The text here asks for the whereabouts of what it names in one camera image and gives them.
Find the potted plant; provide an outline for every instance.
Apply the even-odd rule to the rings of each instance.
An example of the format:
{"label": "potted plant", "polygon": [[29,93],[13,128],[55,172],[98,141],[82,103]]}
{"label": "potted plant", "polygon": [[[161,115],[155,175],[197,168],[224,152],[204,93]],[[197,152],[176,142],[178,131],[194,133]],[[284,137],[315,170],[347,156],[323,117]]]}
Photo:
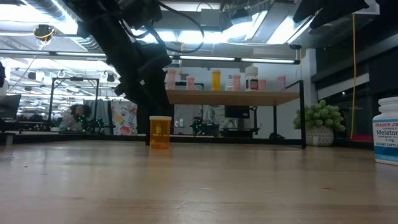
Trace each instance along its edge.
{"label": "potted plant", "polygon": [[[333,143],[333,131],[345,131],[341,124],[343,117],[337,106],[326,105],[325,100],[319,104],[305,106],[305,137],[309,146],[330,146]],[[300,110],[294,119],[294,128],[300,129]]]}

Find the white bottle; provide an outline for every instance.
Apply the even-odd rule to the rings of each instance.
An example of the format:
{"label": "white bottle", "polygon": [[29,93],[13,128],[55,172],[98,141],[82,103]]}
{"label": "white bottle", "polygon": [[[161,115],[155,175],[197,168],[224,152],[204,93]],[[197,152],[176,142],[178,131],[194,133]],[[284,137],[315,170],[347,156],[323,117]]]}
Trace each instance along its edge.
{"label": "white bottle", "polygon": [[257,78],[258,73],[259,73],[259,69],[254,66],[250,66],[245,69],[246,91],[258,91],[259,90],[259,79]]}
{"label": "white bottle", "polygon": [[398,166],[398,97],[379,100],[380,115],[373,118],[376,162]]}

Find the white flower pot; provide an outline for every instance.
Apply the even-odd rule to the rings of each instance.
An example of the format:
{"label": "white flower pot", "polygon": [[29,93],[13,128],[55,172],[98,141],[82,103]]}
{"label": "white flower pot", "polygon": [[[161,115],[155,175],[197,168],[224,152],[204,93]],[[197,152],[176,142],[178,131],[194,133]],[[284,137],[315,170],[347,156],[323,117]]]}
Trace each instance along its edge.
{"label": "white flower pot", "polygon": [[322,125],[309,128],[305,133],[305,137],[309,146],[331,146],[335,135],[331,128]]}

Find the shelf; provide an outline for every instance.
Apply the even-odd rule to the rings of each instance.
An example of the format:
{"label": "shelf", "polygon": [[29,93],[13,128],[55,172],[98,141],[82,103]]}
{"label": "shelf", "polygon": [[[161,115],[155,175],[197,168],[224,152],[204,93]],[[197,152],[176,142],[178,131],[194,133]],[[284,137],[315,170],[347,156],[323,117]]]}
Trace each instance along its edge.
{"label": "shelf", "polygon": [[167,90],[174,105],[274,106],[300,98],[299,93],[262,91]]}

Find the ceiling pipe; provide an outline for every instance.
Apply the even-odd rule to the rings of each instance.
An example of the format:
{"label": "ceiling pipe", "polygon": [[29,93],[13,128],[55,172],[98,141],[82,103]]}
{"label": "ceiling pipe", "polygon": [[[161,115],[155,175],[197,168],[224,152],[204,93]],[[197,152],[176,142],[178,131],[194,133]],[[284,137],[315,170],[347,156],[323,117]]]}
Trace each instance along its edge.
{"label": "ceiling pipe", "polygon": [[[74,12],[72,12],[69,8],[65,6],[62,1],[57,0],[21,0],[25,4],[28,4],[34,7],[36,10],[40,11],[43,14],[51,16],[58,22],[68,22],[68,17],[71,17],[75,21],[78,20],[78,17]],[[92,36],[87,37],[86,39],[79,38],[74,40],[76,43],[80,44],[89,52],[102,52],[101,47],[95,41]]]}

